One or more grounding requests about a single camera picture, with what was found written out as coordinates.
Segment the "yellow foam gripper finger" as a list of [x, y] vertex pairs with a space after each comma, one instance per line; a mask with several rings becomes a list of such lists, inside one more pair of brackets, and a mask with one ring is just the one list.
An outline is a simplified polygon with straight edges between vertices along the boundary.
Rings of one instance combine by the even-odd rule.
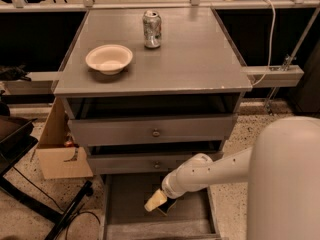
[[158, 189], [154, 192], [154, 194], [148, 199], [146, 204], [144, 205], [144, 208], [148, 211], [151, 212], [154, 209], [158, 208], [162, 204], [167, 202], [167, 196], [165, 193], [161, 190]]

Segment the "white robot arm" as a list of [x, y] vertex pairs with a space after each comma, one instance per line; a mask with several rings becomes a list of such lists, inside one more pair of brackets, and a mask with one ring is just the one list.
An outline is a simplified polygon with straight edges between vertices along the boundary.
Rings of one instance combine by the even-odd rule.
[[320, 119], [279, 119], [252, 147], [217, 161], [194, 155], [165, 176], [145, 209], [213, 184], [244, 181], [247, 240], [320, 240]]

